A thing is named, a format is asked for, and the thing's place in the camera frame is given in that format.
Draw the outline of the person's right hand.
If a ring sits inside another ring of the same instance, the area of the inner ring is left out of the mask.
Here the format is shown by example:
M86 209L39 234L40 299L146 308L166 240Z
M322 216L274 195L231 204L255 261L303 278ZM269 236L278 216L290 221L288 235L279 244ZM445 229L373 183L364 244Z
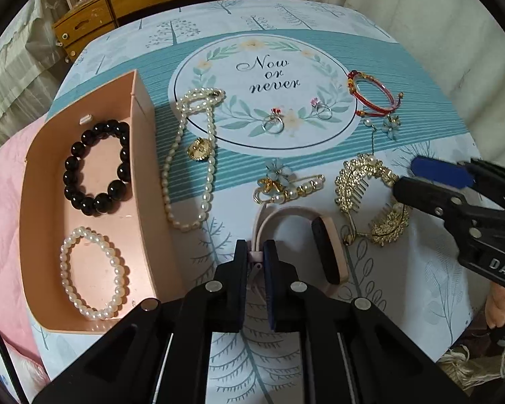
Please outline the person's right hand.
M505 287L501 287L498 283L490 283L484 313L486 324L490 329L505 325Z

